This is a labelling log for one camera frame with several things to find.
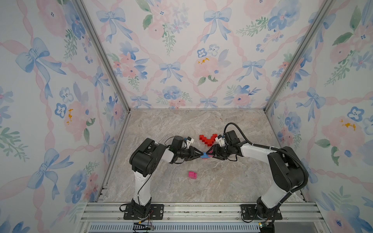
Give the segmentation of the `blue 2x4 lego brick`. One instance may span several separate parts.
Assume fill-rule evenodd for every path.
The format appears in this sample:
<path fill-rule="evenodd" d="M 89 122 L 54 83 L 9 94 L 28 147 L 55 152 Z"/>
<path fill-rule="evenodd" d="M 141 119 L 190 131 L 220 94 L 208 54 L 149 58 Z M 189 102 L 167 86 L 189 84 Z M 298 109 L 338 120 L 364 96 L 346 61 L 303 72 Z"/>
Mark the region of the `blue 2x4 lego brick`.
<path fill-rule="evenodd" d="M 203 153 L 203 155 L 200 157 L 201 159 L 209 159 L 209 158 L 212 158 L 213 156 L 210 155 L 210 154 L 207 154 L 207 153 Z"/>

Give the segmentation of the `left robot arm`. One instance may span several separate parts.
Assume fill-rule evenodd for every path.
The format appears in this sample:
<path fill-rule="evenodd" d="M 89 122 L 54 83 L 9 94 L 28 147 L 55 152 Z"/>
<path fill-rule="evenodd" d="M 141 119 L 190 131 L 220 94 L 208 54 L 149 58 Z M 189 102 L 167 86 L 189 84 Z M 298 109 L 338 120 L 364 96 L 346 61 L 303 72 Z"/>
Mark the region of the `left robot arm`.
<path fill-rule="evenodd" d="M 176 164 L 192 161 L 204 155 L 203 152 L 191 146 L 194 139 L 181 136 L 171 137 L 172 143 L 165 145 L 147 138 L 132 153 L 129 163 L 135 175 L 135 194 L 130 207 L 126 209 L 128 215 L 138 219 L 145 219 L 151 214 L 150 180 L 160 161 Z"/>

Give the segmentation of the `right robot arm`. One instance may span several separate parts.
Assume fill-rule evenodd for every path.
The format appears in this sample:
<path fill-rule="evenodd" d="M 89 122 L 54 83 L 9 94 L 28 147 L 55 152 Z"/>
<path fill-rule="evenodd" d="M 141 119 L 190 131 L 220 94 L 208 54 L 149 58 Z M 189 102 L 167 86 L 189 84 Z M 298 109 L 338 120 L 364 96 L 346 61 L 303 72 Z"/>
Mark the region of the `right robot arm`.
<path fill-rule="evenodd" d="M 265 162 L 270 166 L 273 184 L 256 201 L 254 214 L 260 219 L 275 217 L 280 206 L 296 191 L 304 188 L 309 180 L 308 172 L 290 147 L 276 148 L 240 141 L 235 131 L 218 136 L 209 154 L 219 160 L 228 160 L 231 155 Z"/>

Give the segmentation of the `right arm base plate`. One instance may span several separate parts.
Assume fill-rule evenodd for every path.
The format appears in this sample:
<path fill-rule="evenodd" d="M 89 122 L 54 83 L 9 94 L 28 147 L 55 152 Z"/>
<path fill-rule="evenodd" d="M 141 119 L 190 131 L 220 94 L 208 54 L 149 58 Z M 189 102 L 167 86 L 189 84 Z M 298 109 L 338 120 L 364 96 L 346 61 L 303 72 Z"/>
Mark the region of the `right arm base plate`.
<path fill-rule="evenodd" d="M 244 220 L 282 220 L 282 214 L 278 206 L 272 209 L 263 204 L 241 204 L 241 216 Z"/>

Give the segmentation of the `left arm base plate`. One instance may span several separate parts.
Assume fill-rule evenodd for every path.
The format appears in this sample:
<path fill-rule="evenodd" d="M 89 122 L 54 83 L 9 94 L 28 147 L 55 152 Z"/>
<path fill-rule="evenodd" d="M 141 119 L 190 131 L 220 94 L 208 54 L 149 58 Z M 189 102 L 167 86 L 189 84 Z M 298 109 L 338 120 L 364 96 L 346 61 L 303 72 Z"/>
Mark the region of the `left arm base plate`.
<path fill-rule="evenodd" d="M 164 215 L 163 204 L 149 204 L 141 206 L 136 203 L 127 204 L 123 212 L 124 220 L 162 220 Z"/>

